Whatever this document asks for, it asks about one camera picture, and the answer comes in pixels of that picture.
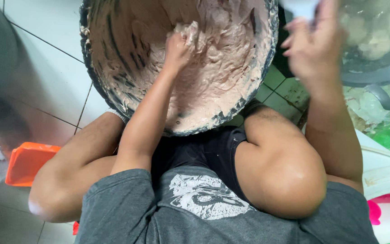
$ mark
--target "hand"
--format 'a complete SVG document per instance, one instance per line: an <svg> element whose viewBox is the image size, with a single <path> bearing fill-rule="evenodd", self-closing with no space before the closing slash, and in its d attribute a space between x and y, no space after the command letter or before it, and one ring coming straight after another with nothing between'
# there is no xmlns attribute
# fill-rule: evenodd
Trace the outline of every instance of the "hand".
<svg viewBox="0 0 390 244"><path fill-rule="evenodd" d="M164 67L176 69L180 72L189 64L190 58L189 48L181 33L175 33L166 40Z"/></svg>
<svg viewBox="0 0 390 244"><path fill-rule="evenodd" d="M290 70L310 94L341 87L339 58L345 32L338 22L338 8L339 0L321 0L314 31L302 18L287 25L292 34L281 47L289 48L284 56L289 57Z"/></svg>

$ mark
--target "green tile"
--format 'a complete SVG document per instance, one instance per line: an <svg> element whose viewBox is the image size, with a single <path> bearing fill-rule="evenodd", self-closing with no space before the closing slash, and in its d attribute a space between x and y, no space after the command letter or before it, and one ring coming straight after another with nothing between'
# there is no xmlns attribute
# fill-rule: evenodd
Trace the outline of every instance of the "green tile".
<svg viewBox="0 0 390 244"><path fill-rule="evenodd" d="M291 106L284 98L276 93L272 93L264 102L265 105L275 109L294 124L299 122L302 113L295 107Z"/></svg>
<svg viewBox="0 0 390 244"><path fill-rule="evenodd" d="M231 119L230 121L226 122L225 124L223 124L224 126L225 125L233 125L233 126L237 126L239 127L240 125L243 124L243 116L241 116L240 114L237 114L236 116L234 116L233 119Z"/></svg>
<svg viewBox="0 0 390 244"><path fill-rule="evenodd" d="M309 93L295 78L288 78L275 90L287 101L293 103L301 112L308 108Z"/></svg>
<svg viewBox="0 0 390 244"><path fill-rule="evenodd" d="M275 66L271 65L264 78L264 84L275 90L284 80L285 76Z"/></svg>
<svg viewBox="0 0 390 244"><path fill-rule="evenodd" d="M264 84L261 84L260 89L255 95L255 98L260 102L264 102L272 93L273 91L269 87Z"/></svg>

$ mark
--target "leg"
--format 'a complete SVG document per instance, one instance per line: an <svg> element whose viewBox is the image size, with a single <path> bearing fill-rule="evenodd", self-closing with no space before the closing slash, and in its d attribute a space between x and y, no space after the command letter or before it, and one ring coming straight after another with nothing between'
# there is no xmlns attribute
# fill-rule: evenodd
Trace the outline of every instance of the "leg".
<svg viewBox="0 0 390 244"><path fill-rule="evenodd" d="M106 112L76 133L37 173L30 211L48 222L79 220L82 197L111 172L123 128L117 115Z"/></svg>
<svg viewBox="0 0 390 244"><path fill-rule="evenodd" d="M244 122L247 141L236 149L235 168L246 198L282 218L310 216L326 193L323 162L288 119L267 106Z"/></svg>

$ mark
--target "white bucket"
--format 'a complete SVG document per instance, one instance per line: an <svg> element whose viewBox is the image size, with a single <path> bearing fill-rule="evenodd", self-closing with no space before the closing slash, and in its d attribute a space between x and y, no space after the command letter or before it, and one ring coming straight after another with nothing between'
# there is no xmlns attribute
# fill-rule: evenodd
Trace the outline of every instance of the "white bucket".
<svg viewBox="0 0 390 244"><path fill-rule="evenodd" d="M364 158L364 195L367 200L390 193L390 151L360 131L356 131ZM373 225L380 244L390 243L390 203L379 204L380 225Z"/></svg>

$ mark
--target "orange basket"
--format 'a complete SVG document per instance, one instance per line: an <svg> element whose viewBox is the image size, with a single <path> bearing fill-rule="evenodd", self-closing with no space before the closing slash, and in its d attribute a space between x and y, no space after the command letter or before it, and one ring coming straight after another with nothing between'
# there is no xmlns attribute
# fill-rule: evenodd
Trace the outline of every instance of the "orange basket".
<svg viewBox="0 0 390 244"><path fill-rule="evenodd" d="M8 164L5 183L12 186L32 186L39 169L51 159L61 147L24 142L13 149Z"/></svg>

